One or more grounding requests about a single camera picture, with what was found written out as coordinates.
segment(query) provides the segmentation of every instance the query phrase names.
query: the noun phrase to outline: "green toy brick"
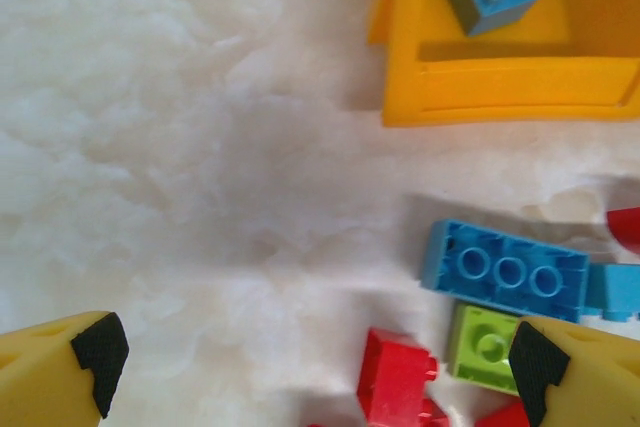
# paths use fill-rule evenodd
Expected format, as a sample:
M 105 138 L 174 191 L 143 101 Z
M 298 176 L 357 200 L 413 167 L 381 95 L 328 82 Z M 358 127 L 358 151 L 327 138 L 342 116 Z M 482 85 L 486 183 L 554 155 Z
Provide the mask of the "green toy brick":
M 518 395 L 509 347 L 518 317 L 459 304 L 449 344 L 449 373 L 487 389 Z

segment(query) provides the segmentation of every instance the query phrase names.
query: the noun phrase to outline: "black tip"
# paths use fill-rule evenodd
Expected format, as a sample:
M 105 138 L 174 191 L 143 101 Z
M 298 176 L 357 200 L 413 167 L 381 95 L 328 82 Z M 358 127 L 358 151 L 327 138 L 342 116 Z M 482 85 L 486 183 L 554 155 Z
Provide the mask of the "black tip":
M 570 360 L 529 322 L 520 324 L 509 352 L 509 364 L 531 427 L 542 424 L 547 413 L 547 387 L 560 385 Z
M 103 418 L 107 417 L 118 387 L 129 344 L 120 318 L 111 312 L 84 332 L 78 334 L 71 347 L 80 367 L 93 372 L 93 399 Z

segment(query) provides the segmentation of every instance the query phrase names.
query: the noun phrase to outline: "yellow plastic piece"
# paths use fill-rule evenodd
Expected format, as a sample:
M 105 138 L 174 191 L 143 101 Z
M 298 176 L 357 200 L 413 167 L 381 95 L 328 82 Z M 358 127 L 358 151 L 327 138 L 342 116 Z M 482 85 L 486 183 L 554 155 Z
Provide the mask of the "yellow plastic piece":
M 539 0 L 466 37 L 448 0 L 375 0 L 387 126 L 640 117 L 640 0 Z
M 0 335 L 0 426 L 94 427 L 93 374 L 70 341 L 109 312 L 87 312 Z
M 640 342 L 546 317 L 523 317 L 570 358 L 546 392 L 541 427 L 638 427 Z

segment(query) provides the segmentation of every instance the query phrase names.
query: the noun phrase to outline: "red toy brick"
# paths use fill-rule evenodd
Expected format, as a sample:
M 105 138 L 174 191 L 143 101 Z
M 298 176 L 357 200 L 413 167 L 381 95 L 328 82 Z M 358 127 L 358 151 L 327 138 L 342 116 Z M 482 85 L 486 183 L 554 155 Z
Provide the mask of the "red toy brick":
M 358 400 L 370 426 L 416 427 L 424 387 L 438 376 L 438 361 L 411 337 L 370 329 Z
M 607 223 L 622 246 L 640 255 L 640 207 L 607 212 Z
M 476 422 L 475 427 L 529 427 L 521 400 Z
M 432 399 L 423 399 L 420 427 L 449 427 L 449 417 Z

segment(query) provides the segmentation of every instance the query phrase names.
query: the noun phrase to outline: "white rug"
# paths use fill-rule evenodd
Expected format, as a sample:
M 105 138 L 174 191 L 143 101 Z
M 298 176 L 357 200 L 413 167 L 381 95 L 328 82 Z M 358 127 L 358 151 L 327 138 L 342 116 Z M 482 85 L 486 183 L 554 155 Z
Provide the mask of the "white rug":
M 437 218 L 637 261 L 486 211 L 640 205 L 639 124 L 384 130 L 369 0 L 0 2 L 0 331 L 118 312 L 105 426 L 357 425 L 369 325 L 444 354 L 452 301 L 415 280 Z M 454 426 L 506 400 L 431 394 Z

